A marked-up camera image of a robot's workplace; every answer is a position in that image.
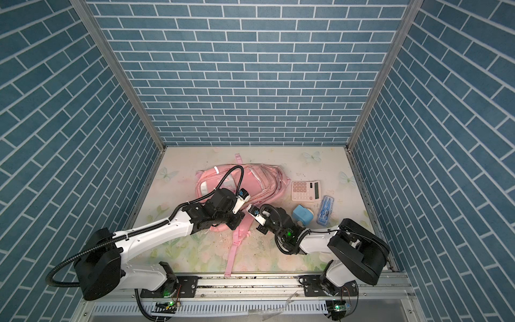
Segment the pink student backpack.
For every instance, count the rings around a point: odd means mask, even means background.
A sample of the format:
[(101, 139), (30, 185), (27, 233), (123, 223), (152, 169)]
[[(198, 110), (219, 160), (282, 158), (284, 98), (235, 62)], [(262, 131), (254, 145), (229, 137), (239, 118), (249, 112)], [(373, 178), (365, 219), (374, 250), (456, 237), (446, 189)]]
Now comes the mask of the pink student backpack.
[[(233, 243), (229, 251), (227, 267), (225, 269), (226, 277), (231, 276), (238, 248), (249, 235), (249, 229), (255, 221), (253, 216), (248, 213), (247, 208), (250, 205), (260, 206), (276, 201), (283, 196), (290, 183), (290, 179), (280, 166), (269, 164), (243, 164), (239, 154), (236, 154), (236, 164), (243, 166), (244, 174), (241, 174), (237, 170), (232, 172), (228, 178), (223, 181), (222, 187), (235, 192), (237, 190), (236, 185), (239, 179), (242, 178), (241, 187), (249, 193), (250, 198), (242, 208), (245, 217), (233, 232)], [(223, 164), (204, 171), (198, 171), (198, 181), (195, 188), (196, 196), (201, 197), (211, 192), (232, 166), (232, 164)]]

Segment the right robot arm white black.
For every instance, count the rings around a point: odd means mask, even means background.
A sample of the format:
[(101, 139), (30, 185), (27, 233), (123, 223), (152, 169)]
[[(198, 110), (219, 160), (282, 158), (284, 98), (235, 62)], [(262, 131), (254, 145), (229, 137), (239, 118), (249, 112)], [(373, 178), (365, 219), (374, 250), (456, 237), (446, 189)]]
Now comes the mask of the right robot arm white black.
[(250, 205), (248, 212), (259, 223), (258, 231), (274, 234), (275, 244), (283, 254), (319, 252), (336, 256), (315, 281), (316, 287), (328, 295), (338, 294), (354, 281), (378, 284), (390, 247), (354, 220), (343, 219), (338, 226), (316, 230), (296, 224), (284, 209), (269, 204)]

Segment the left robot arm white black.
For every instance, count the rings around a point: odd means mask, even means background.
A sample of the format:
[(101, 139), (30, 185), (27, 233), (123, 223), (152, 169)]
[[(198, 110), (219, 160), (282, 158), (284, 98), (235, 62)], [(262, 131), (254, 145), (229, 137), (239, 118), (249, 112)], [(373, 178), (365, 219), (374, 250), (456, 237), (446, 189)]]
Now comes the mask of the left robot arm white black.
[(131, 260), (170, 240), (225, 224), (235, 230), (244, 218), (249, 193), (218, 184), (210, 193), (178, 205), (172, 214), (135, 229), (111, 233), (96, 231), (83, 250), (56, 265), (46, 276), (50, 287), (80, 288), (86, 301), (94, 301), (125, 288), (156, 291), (173, 289), (176, 277), (170, 265), (136, 265)]

